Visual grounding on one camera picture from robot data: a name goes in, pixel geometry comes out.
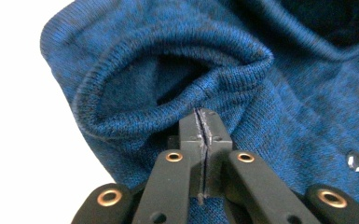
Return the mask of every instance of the metal grommet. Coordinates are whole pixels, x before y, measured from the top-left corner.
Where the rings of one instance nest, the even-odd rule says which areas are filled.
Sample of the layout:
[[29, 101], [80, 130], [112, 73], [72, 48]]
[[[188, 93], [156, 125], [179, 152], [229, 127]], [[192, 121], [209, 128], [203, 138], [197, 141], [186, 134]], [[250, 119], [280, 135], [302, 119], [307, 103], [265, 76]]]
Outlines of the metal grommet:
[[[108, 194], [113, 194], [114, 198], [106, 200], [105, 196]], [[101, 206], [108, 207], [108, 206], [112, 206], [112, 205], [118, 203], [122, 196], [123, 196], [123, 194], [118, 189], [106, 189], [100, 193], [100, 195], [98, 196], [97, 202]]]
[[252, 156], [251, 154], [245, 153], [245, 152], [238, 154], [237, 158], [239, 161], [243, 161], [243, 162], [252, 162], [255, 160], [254, 156]]
[[165, 159], [167, 161], [180, 161], [181, 159], [183, 159], [183, 155], [177, 152], [171, 152], [167, 154], [167, 156], [165, 156]]
[[344, 208], [348, 205], [347, 200], [329, 189], [319, 189], [318, 198], [322, 202], [336, 208]]

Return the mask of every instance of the blue knit fabric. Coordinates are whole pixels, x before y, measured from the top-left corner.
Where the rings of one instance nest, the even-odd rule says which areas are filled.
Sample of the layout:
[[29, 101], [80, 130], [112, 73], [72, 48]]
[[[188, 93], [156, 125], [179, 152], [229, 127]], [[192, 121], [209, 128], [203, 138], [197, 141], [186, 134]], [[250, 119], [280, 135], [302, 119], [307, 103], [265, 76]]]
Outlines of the blue knit fabric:
[[[77, 0], [42, 54], [91, 149], [119, 183], [145, 181], [194, 107], [293, 190], [322, 183], [359, 201], [359, 1]], [[190, 223], [227, 223], [191, 200]]]

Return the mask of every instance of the blue sweater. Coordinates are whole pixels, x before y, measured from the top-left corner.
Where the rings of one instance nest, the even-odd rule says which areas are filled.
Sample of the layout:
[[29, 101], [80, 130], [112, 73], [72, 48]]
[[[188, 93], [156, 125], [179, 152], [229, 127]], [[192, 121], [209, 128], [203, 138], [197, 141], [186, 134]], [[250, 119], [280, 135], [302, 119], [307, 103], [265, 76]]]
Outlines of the blue sweater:
[[[216, 111], [239, 149], [293, 190], [359, 202], [359, 1], [76, 0], [41, 50], [90, 148], [118, 183], [145, 181], [177, 121]], [[222, 201], [191, 223], [226, 223]]]

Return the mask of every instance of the bolt hole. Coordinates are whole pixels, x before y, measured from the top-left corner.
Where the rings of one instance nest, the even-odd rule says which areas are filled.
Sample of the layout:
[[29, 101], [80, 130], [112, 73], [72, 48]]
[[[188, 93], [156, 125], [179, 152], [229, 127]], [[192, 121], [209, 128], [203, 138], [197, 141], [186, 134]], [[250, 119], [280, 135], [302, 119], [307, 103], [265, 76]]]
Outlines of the bolt hole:
[[301, 224], [301, 219], [299, 217], [296, 217], [296, 216], [290, 216], [287, 218], [287, 221], [290, 223], [290, 224]]
[[172, 153], [169, 153], [165, 159], [167, 161], [180, 161], [181, 159], [183, 159], [183, 155], [180, 154], [180, 153], [176, 153], [176, 152], [172, 152]]
[[252, 155], [250, 155], [248, 153], [240, 153], [238, 155], [238, 160], [243, 161], [243, 162], [252, 162], [255, 160], [255, 157], [253, 157]]
[[110, 192], [110, 193], [106, 193], [104, 196], [103, 196], [103, 199], [104, 201], [111, 201], [111, 200], [115, 200], [117, 197], [116, 193], [115, 192]]
[[220, 136], [215, 136], [215, 137], [213, 138], [213, 140], [216, 141], [216, 142], [220, 142], [220, 141], [223, 140], [223, 138], [220, 137]]
[[334, 196], [334, 195], [326, 194], [324, 197], [325, 197], [328, 201], [330, 201], [330, 202], [332, 202], [332, 203], [337, 203], [337, 202], [339, 202], [339, 199], [338, 199], [336, 196]]
[[162, 213], [155, 213], [150, 217], [153, 221], [153, 223], [159, 224], [159, 223], [165, 223], [167, 220], [167, 217]]
[[177, 159], [179, 159], [179, 155], [172, 154], [172, 155], [170, 155], [170, 159], [171, 160], [177, 160]]

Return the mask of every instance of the white background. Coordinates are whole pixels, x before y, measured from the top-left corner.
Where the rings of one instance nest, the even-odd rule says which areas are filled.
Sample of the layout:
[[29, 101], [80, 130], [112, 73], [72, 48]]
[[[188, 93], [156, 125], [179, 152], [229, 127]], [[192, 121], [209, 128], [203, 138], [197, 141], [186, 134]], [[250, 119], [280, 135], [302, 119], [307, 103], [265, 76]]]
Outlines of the white background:
[[40, 54], [43, 26], [70, 2], [0, 1], [0, 223], [70, 223], [113, 181]]

